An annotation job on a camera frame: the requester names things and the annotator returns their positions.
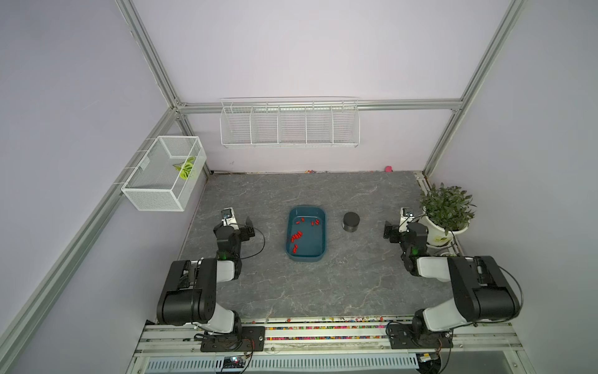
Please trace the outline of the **teal plastic storage box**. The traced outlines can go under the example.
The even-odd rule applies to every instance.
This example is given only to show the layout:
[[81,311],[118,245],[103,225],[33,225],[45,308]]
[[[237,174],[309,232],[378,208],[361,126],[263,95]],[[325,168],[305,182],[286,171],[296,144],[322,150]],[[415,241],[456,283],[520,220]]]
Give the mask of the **teal plastic storage box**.
[[[303,236],[291,242],[291,235],[302,232]],[[296,262],[314,263],[324,257],[326,253],[326,214],[320,207],[297,206],[293,207],[288,216],[285,252]],[[298,245],[296,254],[293,254],[294,245]]]

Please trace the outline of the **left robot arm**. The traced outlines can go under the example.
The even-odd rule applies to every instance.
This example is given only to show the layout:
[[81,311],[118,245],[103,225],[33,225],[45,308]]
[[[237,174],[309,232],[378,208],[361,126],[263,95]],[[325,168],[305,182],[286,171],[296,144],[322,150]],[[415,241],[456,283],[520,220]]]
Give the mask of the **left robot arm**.
[[239,337],[240,316],[217,303],[216,286],[239,278],[241,243],[255,236],[255,228],[249,218],[244,224],[224,218],[213,232],[215,257],[171,264],[157,303],[157,321],[173,326],[196,324],[208,333]]

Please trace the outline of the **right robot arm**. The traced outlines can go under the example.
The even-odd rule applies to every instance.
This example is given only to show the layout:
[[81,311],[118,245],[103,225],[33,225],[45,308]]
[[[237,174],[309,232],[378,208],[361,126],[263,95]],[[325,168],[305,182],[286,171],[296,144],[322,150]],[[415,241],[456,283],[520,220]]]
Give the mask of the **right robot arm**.
[[510,275],[493,257],[436,257],[428,252],[428,227],[418,222],[392,224],[386,221],[383,238],[400,246],[401,260],[414,277],[449,283],[453,296],[434,307],[416,311],[408,331],[421,335],[440,334],[479,322],[506,323],[523,308],[522,288],[517,295]]

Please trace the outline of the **large potted green plant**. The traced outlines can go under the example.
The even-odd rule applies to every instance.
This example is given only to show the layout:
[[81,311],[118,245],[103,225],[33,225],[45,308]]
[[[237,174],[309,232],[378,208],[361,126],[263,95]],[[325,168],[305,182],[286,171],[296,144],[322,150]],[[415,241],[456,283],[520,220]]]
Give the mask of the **large potted green plant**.
[[475,217],[477,206],[473,196],[460,186],[431,185],[420,199],[422,217],[419,222],[428,229],[430,246],[447,246],[464,233]]

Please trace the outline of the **black cylindrical container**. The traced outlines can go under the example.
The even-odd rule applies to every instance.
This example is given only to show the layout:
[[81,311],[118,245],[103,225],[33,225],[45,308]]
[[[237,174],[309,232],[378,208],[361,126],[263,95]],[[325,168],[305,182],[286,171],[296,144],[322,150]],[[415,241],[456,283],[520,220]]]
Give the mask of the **black cylindrical container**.
[[361,222],[360,216],[355,212],[347,212],[343,217],[342,227],[346,232],[356,232]]

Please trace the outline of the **green item in basket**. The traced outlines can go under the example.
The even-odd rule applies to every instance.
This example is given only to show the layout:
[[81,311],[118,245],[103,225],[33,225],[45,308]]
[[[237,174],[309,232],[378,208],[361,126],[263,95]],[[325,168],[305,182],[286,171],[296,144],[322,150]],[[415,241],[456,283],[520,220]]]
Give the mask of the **green item in basket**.
[[181,179],[187,180],[189,178],[189,176],[194,168],[195,161],[196,161],[195,157],[190,157],[185,162],[182,162],[178,165],[174,165],[174,168],[178,172],[178,176]]

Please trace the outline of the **white mesh basket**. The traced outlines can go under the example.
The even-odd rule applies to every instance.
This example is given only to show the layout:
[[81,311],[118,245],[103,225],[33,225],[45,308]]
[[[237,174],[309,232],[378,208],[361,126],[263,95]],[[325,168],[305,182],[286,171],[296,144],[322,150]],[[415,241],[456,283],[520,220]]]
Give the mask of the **white mesh basket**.
[[[187,180],[174,165],[195,157]],[[121,192],[139,211],[182,212],[203,174],[206,153],[199,137],[157,137],[121,186]]]

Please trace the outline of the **white ventilation grille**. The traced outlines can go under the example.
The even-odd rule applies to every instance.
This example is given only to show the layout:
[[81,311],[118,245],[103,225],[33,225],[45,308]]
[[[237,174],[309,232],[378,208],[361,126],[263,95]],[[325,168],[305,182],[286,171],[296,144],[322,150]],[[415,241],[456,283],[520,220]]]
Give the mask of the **white ventilation grille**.
[[254,355],[152,358],[146,373],[267,373],[267,372],[361,372],[369,370],[415,370],[417,355]]

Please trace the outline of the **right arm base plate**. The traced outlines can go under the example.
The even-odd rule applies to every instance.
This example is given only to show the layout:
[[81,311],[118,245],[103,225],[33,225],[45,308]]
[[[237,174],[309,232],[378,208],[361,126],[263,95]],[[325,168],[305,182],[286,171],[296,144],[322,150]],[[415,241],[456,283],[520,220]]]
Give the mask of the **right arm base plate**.
[[385,328],[391,349],[427,349],[440,351],[453,347],[450,332],[414,330],[412,325],[389,322]]

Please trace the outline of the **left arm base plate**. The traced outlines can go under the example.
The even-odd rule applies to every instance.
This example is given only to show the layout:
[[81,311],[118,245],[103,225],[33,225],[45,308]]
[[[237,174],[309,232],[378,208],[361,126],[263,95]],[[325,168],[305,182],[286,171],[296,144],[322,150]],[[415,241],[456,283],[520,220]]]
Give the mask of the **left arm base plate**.
[[201,352],[262,352],[266,343],[266,329],[242,326],[228,334],[207,334],[200,339]]

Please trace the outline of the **aluminium rail base frame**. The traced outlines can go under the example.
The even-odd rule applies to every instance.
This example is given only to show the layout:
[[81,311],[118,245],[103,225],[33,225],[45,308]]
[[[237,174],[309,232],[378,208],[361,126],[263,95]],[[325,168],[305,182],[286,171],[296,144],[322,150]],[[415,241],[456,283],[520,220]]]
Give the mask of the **aluminium rail base frame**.
[[[409,316],[314,317],[307,319],[256,319],[245,321],[263,354],[291,353],[365,353],[392,349],[389,335],[398,324],[411,323]],[[191,324],[183,327],[151,325],[143,328],[134,357],[200,355],[202,342],[196,335],[203,331]],[[478,324],[458,327],[442,337],[451,339],[456,352],[521,351],[520,342],[510,323]]]

